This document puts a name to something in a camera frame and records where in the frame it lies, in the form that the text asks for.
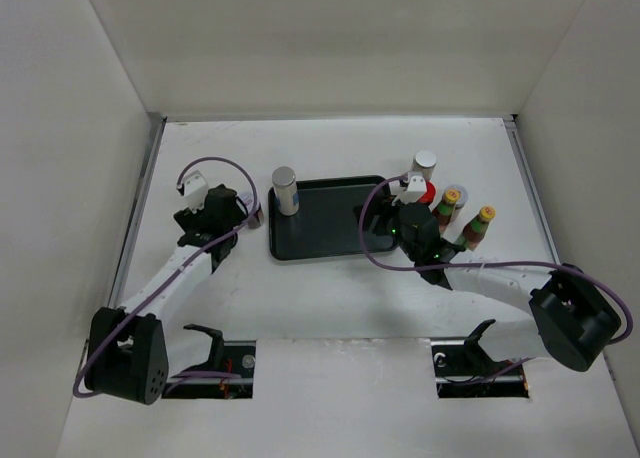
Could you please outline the small white lid jar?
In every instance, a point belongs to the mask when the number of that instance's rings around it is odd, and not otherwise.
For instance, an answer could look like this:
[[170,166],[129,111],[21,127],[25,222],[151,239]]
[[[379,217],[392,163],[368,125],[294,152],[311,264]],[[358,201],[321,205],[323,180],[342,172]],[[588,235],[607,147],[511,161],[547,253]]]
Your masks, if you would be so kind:
[[253,194],[249,191],[242,192],[239,195],[240,200],[244,204],[247,213],[247,226],[249,229],[260,228],[264,223],[264,214],[262,211],[261,203],[256,200]]
[[459,198],[454,208],[454,211],[456,213],[459,213],[464,208],[464,206],[468,201],[468,198],[469,198],[468,190],[464,186],[459,184],[452,184],[445,188],[446,192],[449,192],[451,190],[456,190],[459,192]]

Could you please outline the yellow cap sauce bottle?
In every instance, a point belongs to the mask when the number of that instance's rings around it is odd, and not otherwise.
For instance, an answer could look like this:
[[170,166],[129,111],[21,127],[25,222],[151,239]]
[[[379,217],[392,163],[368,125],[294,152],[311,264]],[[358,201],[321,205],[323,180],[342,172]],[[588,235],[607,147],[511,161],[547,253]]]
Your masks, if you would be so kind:
[[489,225],[496,217],[496,210],[492,206],[483,206],[473,219],[463,228],[463,246],[467,250],[475,250],[484,240]]
[[432,215],[437,221],[440,234],[443,234],[449,226],[460,197],[461,192],[459,189],[448,188],[443,192],[440,201],[432,210]]

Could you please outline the white bead jar silver lid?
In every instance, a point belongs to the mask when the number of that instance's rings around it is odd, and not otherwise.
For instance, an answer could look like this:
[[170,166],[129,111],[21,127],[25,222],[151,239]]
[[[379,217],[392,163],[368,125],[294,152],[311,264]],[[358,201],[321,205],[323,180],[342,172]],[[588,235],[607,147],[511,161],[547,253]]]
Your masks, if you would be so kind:
[[296,175],[292,168],[281,166],[272,173],[276,205],[284,216],[293,216],[299,210]]

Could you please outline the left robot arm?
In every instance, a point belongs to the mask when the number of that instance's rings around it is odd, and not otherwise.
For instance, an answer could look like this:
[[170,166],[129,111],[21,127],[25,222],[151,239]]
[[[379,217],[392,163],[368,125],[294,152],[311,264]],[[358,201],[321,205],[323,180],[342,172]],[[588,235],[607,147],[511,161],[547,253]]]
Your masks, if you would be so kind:
[[93,316],[88,356],[74,384],[78,398],[110,395],[150,405],[193,379],[228,381],[221,331],[187,324],[189,337],[168,346],[165,330],[193,291],[228,257],[238,232],[258,211],[224,185],[186,194],[173,219],[182,231],[171,257],[136,295]]

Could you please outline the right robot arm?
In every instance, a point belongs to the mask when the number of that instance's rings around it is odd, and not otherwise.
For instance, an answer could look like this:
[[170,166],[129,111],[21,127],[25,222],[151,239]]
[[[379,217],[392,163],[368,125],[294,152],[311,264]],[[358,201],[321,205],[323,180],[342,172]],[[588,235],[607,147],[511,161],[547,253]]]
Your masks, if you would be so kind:
[[585,372],[622,325],[593,281],[573,265],[482,261],[442,237],[435,216],[422,203],[375,197],[353,213],[360,234],[391,238],[411,261],[410,271],[427,283],[524,313],[514,322],[486,319],[468,336],[463,358],[475,373],[487,373],[508,359],[535,357],[551,357]]

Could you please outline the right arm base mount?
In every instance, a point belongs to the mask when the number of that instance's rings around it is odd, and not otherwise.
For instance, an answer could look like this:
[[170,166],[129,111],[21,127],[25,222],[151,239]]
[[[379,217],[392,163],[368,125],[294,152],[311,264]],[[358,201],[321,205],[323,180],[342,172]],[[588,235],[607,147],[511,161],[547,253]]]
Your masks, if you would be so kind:
[[431,341],[436,393],[441,399],[529,397],[525,360],[494,361],[479,341],[495,324],[485,320],[469,335]]

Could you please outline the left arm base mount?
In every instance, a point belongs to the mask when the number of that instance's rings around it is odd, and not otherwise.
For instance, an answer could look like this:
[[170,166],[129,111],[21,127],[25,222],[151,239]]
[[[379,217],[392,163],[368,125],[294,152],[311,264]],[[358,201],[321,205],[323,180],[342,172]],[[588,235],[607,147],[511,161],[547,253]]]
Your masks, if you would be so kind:
[[220,330],[189,324],[169,346],[164,399],[250,399],[257,343],[228,341]]

